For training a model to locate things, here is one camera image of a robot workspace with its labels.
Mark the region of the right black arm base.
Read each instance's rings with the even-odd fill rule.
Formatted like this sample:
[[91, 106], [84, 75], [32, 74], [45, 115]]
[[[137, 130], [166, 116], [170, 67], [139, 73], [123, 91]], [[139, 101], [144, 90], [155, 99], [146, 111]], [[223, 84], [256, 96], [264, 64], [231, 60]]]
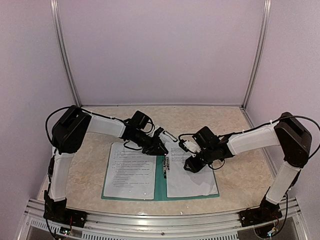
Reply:
[[283, 215], [280, 204], [273, 204], [266, 199], [266, 196], [260, 202], [258, 207], [247, 208], [238, 213], [241, 226], [248, 227], [267, 223], [280, 219]]

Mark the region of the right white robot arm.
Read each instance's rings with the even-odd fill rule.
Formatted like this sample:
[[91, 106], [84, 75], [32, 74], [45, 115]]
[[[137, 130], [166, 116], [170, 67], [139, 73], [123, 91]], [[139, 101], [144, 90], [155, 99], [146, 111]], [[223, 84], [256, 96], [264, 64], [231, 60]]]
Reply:
[[301, 170], [315, 155], [315, 152], [311, 152], [312, 133], [302, 124], [302, 120], [316, 124], [309, 117], [284, 112], [275, 120], [223, 135], [216, 135], [205, 126], [192, 134], [195, 144], [180, 142], [181, 147], [191, 153], [183, 168], [198, 173], [217, 160], [223, 162], [258, 149], [263, 149], [267, 154], [270, 150], [278, 149], [279, 156], [283, 157], [282, 165], [278, 167], [274, 181], [264, 196], [266, 203], [255, 212], [260, 222], [266, 222], [276, 212], [274, 205], [295, 185]]

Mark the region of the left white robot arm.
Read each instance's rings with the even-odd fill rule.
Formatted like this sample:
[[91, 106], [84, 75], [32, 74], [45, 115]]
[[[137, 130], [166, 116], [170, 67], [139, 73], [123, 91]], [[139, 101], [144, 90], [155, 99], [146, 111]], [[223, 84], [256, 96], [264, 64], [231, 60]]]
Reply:
[[47, 133], [52, 145], [52, 157], [48, 168], [48, 189], [44, 193], [46, 201], [56, 202], [49, 212], [61, 223], [70, 218], [70, 211], [58, 202], [67, 199], [66, 185], [71, 161], [81, 148], [87, 133], [108, 135], [126, 143], [132, 142], [145, 155], [168, 154], [160, 138], [164, 129], [152, 125], [149, 131], [144, 131], [146, 125], [153, 124], [153, 121], [139, 110], [125, 120], [94, 113], [76, 105], [62, 107], [62, 110], [63, 115], [54, 124], [51, 132]]

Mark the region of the white Chinese agreement sheet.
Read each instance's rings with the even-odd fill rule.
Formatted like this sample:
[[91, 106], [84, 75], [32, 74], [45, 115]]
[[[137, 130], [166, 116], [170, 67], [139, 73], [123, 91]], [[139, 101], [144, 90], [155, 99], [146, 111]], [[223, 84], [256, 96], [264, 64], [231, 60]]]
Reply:
[[155, 197], [157, 157], [111, 145], [102, 199], [148, 201]]

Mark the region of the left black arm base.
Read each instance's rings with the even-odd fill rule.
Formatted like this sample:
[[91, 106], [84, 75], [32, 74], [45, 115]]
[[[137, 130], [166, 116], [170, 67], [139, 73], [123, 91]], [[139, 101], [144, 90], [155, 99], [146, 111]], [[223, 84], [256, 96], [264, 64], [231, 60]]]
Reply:
[[67, 208], [66, 205], [67, 198], [55, 201], [45, 191], [44, 219], [71, 227], [84, 228], [88, 213], [82, 210]]

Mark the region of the green file folder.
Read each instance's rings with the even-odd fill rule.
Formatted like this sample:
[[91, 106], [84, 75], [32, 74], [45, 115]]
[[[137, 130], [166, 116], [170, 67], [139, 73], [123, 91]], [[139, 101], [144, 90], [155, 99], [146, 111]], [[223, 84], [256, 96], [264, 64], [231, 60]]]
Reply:
[[[167, 198], [167, 182], [163, 176], [163, 159], [165, 156], [156, 156], [156, 170], [155, 170], [155, 190], [154, 199], [147, 201], [178, 201], [191, 199], [205, 199], [205, 198], [183, 198], [183, 199], [168, 199]], [[142, 201], [142, 200], [124, 200], [124, 199], [105, 199], [117, 201]]]

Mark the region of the white printed top sheet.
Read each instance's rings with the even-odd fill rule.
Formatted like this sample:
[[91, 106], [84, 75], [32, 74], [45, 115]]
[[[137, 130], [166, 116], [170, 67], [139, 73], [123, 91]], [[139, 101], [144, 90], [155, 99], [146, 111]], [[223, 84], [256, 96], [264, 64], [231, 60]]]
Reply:
[[184, 164], [191, 153], [185, 152], [177, 143], [165, 143], [169, 157], [169, 171], [166, 176], [166, 197], [168, 199], [196, 199], [219, 197], [215, 174], [209, 167], [197, 173], [184, 170]]

